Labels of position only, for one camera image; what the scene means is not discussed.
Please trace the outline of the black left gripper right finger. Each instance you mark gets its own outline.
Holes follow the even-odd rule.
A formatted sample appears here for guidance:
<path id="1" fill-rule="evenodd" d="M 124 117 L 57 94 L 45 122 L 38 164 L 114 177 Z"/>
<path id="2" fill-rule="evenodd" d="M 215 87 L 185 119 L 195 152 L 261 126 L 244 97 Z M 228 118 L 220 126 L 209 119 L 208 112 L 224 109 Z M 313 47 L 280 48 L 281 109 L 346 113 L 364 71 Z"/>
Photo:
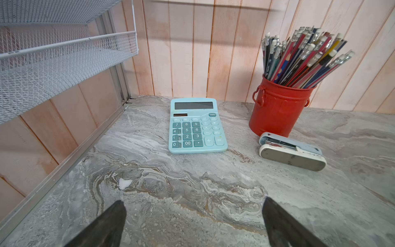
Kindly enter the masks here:
<path id="1" fill-rule="evenodd" d="M 267 197 L 264 201 L 262 216 L 272 247 L 326 246 L 270 197 Z"/>

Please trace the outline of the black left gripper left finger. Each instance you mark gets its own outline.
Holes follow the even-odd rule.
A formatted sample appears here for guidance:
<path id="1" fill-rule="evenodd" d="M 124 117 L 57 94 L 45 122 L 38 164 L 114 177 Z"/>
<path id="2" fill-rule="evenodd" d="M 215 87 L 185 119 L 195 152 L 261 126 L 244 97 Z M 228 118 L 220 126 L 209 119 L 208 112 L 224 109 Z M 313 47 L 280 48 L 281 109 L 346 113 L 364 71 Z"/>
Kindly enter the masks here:
<path id="1" fill-rule="evenodd" d="M 119 247 L 126 216 L 124 202 L 117 200 L 66 246 Z"/>

